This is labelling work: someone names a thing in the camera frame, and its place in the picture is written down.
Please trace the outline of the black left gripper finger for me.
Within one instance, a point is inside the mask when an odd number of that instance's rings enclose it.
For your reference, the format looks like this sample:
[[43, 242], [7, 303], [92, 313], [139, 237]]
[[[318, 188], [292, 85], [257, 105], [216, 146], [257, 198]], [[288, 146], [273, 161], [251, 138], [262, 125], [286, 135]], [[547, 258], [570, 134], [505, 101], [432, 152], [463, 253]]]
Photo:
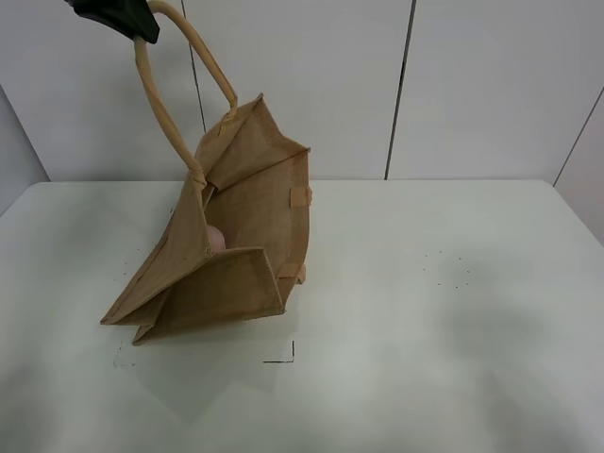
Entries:
[[159, 25], [145, 0], [66, 0], [75, 14], [105, 25], [127, 38], [155, 44]]

